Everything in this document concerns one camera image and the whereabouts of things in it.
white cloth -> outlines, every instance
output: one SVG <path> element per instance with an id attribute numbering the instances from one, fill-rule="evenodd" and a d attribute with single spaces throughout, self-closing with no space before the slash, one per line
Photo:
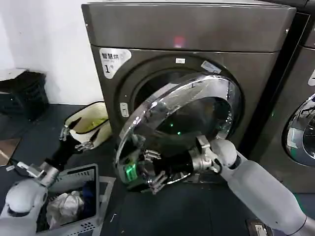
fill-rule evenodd
<path id="1" fill-rule="evenodd" d="M 83 205 L 84 202 L 78 191 L 59 195 L 47 205 L 46 218 L 50 229 L 75 221 Z"/>

gray washing machine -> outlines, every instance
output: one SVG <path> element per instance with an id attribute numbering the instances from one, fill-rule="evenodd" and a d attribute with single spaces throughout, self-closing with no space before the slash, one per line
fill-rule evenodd
<path id="1" fill-rule="evenodd" d="M 206 72 L 224 76 L 241 91 L 228 136 L 236 146 L 295 14 L 294 7 L 255 0 L 110 0 L 84 4 L 82 10 L 116 137 L 155 91 Z M 189 133 L 198 124 L 207 129 L 213 109 L 220 110 L 216 104 L 198 109 L 193 104 L 189 116 L 177 112 L 160 135 Z"/>
<path id="2" fill-rule="evenodd" d="M 291 191 L 315 193 L 315 24 L 310 18 L 250 158 Z"/>

gray plastic basket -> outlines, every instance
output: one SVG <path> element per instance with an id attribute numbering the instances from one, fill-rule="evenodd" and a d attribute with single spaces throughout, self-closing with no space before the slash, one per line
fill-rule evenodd
<path id="1" fill-rule="evenodd" d="M 49 188 L 48 201 L 54 200 L 58 195 L 82 188 L 88 181 L 95 183 L 95 212 L 92 217 L 68 223 L 52 230 L 38 232 L 37 236 L 77 236 L 95 229 L 99 225 L 99 176 L 97 164 L 90 164 L 61 172 L 53 186 Z M 46 223 L 46 205 L 37 221 L 37 227 Z"/>

number 1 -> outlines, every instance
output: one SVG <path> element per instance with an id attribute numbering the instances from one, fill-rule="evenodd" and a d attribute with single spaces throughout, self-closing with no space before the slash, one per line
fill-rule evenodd
<path id="1" fill-rule="evenodd" d="M 106 72 L 106 73 L 109 73 L 107 65 L 105 65 L 105 66 L 106 66 L 106 71 L 105 71 L 105 72 Z"/>

white wall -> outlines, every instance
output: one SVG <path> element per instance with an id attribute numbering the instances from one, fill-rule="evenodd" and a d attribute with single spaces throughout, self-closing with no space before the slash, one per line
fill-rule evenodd
<path id="1" fill-rule="evenodd" d="M 0 17 L 0 70 L 14 67 L 13 56 L 8 44 L 8 38 L 3 21 Z"/>
<path id="2" fill-rule="evenodd" d="M 47 73 L 46 92 L 51 103 L 103 100 L 81 11 L 85 2 L 0 1 L 15 66 Z"/>

